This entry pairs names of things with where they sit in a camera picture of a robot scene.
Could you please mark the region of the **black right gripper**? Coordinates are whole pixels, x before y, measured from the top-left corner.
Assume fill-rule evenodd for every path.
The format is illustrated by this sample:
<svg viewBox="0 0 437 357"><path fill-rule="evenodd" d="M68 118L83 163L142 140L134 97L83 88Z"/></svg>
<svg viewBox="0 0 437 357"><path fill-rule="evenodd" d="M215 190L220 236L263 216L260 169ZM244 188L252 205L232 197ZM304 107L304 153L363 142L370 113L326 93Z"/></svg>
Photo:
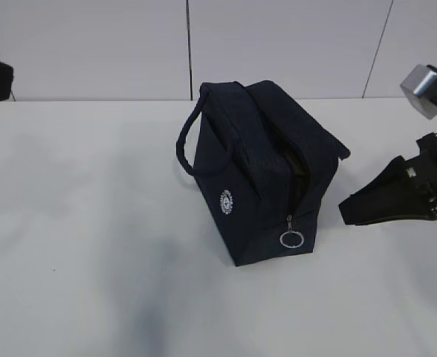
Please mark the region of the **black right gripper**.
<svg viewBox="0 0 437 357"><path fill-rule="evenodd" d="M339 204L346 225L437 220L437 132L417 141L419 155L398 156L364 188Z"/></svg>

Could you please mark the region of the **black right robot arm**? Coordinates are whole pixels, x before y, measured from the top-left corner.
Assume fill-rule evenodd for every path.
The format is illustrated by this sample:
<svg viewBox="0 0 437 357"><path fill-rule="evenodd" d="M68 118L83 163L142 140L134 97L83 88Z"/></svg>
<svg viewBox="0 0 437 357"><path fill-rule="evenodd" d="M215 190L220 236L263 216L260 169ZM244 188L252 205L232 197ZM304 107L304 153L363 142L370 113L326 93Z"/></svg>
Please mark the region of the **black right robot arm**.
<svg viewBox="0 0 437 357"><path fill-rule="evenodd" d="M412 107L426 119L437 115L435 66L417 65L400 87ZM425 135L416 143L416 157L395 157L376 178L340 203L346 225L437 220L437 133Z"/></svg>

